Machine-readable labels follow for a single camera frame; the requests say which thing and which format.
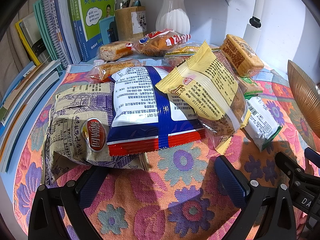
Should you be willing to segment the green label square pastry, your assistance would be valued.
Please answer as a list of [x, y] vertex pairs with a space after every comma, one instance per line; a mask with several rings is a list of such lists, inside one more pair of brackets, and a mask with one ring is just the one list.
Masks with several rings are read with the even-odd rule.
[[263, 88], [250, 77], [236, 76], [236, 78], [239, 81], [239, 86], [244, 96], [257, 95], [263, 92]]

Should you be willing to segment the flat book stack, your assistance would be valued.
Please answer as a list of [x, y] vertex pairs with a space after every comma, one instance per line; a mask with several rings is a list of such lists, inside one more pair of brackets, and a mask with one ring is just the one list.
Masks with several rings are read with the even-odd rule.
[[30, 67], [1, 105], [1, 172], [7, 172], [18, 137], [34, 109], [59, 80], [61, 61]]

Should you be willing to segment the amber ribbed glass bowl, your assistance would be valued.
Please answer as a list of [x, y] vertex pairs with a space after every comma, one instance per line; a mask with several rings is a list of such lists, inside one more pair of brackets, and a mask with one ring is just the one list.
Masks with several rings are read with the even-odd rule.
[[319, 87], [293, 61], [287, 63], [289, 85], [301, 115], [298, 130], [308, 146], [319, 151]]

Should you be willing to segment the floral woven table cloth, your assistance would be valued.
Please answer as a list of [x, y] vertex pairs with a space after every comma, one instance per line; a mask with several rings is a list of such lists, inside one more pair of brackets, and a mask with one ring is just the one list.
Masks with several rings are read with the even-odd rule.
[[[226, 158], [249, 180], [277, 187], [288, 178], [274, 156], [284, 152], [306, 170], [319, 175], [304, 160], [304, 150], [319, 150], [319, 138], [301, 114], [289, 83], [274, 70], [255, 78], [261, 99], [281, 131], [259, 151], [239, 130], [225, 151]], [[128, 169], [112, 170], [86, 215], [103, 239], [221, 239], [235, 221], [236, 209], [213, 169], [217, 157], [212, 143], [202, 139], [172, 149], [149, 152], [150, 169], [134, 159]]]

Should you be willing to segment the white green snack packet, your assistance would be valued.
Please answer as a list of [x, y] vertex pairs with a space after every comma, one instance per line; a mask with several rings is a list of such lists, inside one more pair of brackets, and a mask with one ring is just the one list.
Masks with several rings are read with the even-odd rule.
[[244, 127], [259, 151], [262, 152], [280, 132], [281, 126], [274, 119], [268, 107], [259, 96], [246, 98], [251, 112], [248, 124]]

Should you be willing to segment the beige purple printed snack bag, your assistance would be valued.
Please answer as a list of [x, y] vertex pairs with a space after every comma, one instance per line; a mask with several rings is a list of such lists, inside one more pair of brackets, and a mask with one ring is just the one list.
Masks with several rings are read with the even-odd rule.
[[56, 94], [42, 150], [43, 184], [53, 185], [78, 165], [147, 169], [146, 154], [110, 156], [113, 89], [112, 82], [92, 83]]

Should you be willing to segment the yellow cake packet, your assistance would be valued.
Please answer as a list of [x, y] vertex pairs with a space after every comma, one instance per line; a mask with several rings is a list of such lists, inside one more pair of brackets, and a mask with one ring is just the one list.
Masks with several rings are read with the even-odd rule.
[[207, 42], [156, 84], [163, 93], [179, 96], [195, 112], [215, 150], [224, 154], [232, 136], [250, 117], [238, 81]]

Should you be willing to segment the red white bread bag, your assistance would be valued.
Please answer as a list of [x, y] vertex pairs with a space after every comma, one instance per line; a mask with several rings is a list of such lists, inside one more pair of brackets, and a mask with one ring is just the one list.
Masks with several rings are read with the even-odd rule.
[[164, 56], [168, 51], [175, 49], [180, 44], [185, 44], [190, 39], [190, 34], [180, 34], [173, 29], [163, 29], [148, 33], [126, 46], [146, 56]]

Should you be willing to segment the round cracker bag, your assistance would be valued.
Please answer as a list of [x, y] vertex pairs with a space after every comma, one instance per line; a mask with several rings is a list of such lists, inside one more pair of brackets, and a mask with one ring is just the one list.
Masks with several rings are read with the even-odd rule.
[[175, 67], [196, 54], [199, 51], [200, 46], [201, 44], [194, 42], [179, 45], [176, 49], [167, 52], [164, 55], [164, 59], [172, 67]]

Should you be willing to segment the blue white red chip bag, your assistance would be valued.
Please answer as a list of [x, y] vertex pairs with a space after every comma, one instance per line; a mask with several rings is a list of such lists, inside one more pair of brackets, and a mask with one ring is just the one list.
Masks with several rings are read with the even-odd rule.
[[193, 109], [179, 96], [156, 88], [167, 74], [161, 68], [142, 66], [111, 75], [114, 119], [107, 137], [111, 156], [151, 152], [204, 138]]

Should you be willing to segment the orange biscuit packet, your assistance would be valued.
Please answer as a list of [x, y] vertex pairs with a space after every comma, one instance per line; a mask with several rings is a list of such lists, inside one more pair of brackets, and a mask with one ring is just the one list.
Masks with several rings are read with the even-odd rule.
[[142, 63], [136, 59], [104, 63], [93, 67], [88, 72], [88, 77], [93, 81], [105, 82], [109, 76], [124, 68], [141, 66]]

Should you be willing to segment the brown wafer biscuit packet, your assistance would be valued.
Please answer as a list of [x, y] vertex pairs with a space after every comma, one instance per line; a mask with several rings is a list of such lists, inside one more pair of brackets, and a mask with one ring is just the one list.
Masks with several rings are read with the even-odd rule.
[[220, 50], [241, 77], [255, 76], [264, 68], [255, 51], [238, 36], [227, 34]]

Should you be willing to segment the upright book row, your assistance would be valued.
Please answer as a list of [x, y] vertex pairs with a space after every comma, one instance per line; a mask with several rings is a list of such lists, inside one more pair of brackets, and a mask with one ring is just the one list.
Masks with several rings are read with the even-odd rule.
[[60, 60], [60, 69], [84, 61], [75, 0], [36, 0], [31, 13], [15, 23], [29, 58], [39, 66]]

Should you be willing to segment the white desk lamp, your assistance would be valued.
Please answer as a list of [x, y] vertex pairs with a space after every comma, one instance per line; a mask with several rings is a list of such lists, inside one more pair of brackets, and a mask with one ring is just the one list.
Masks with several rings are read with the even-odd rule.
[[243, 39], [256, 51], [261, 36], [261, 17], [265, 0], [255, 0], [253, 16], [249, 19]]

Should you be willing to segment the orange label sponge cake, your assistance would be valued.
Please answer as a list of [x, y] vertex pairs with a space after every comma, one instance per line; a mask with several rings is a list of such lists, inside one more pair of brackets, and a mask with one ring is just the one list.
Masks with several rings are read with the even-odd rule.
[[128, 41], [116, 41], [102, 45], [97, 50], [98, 59], [104, 61], [116, 61], [121, 57], [131, 55], [133, 51], [126, 44]]

